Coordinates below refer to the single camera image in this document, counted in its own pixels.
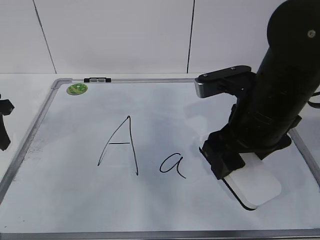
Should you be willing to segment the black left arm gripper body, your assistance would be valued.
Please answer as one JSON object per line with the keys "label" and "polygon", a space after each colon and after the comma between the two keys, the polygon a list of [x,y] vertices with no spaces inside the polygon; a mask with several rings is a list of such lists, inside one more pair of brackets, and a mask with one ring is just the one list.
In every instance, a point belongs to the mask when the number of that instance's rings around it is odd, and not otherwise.
{"label": "black left arm gripper body", "polygon": [[15,106],[11,103],[9,99],[0,99],[0,116],[8,116],[10,115]]}

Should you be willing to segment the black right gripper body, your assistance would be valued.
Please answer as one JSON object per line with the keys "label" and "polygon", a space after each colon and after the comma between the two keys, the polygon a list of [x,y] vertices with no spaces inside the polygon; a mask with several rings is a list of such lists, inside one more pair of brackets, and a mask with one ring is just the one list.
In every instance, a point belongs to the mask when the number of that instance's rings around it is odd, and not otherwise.
{"label": "black right gripper body", "polygon": [[274,146],[301,120],[297,92],[288,78],[257,73],[246,95],[232,106],[228,123],[207,140],[236,153]]}

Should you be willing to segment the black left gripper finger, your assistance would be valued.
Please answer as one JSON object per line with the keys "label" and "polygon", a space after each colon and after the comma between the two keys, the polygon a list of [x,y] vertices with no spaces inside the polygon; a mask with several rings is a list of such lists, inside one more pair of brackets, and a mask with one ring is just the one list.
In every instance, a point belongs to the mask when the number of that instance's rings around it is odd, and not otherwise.
{"label": "black left gripper finger", "polygon": [[11,143],[8,133],[5,128],[3,115],[0,116],[0,149],[5,151]]}

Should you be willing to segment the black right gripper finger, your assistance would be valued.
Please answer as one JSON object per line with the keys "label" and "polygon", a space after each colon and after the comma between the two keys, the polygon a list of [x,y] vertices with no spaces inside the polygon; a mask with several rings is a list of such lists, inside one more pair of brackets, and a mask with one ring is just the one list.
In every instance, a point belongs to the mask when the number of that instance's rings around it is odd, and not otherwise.
{"label": "black right gripper finger", "polygon": [[204,141],[201,154],[210,164],[210,169],[218,180],[245,166],[239,153],[225,150],[222,145],[211,140]]}
{"label": "black right gripper finger", "polygon": [[273,152],[289,147],[291,143],[292,140],[289,136],[283,136],[277,144],[264,149],[259,149],[254,153],[260,160],[263,160]]}

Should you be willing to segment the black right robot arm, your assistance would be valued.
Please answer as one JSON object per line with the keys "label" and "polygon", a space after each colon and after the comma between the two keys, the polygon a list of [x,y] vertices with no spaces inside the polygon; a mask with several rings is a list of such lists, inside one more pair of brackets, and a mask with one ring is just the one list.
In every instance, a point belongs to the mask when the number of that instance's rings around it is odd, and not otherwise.
{"label": "black right robot arm", "polygon": [[236,97],[227,124],[201,148],[208,160],[239,159],[243,153],[264,159],[291,144],[288,131],[320,84],[319,30],[319,1],[287,0],[269,19],[269,48],[257,72],[238,65],[196,79],[202,98]]}

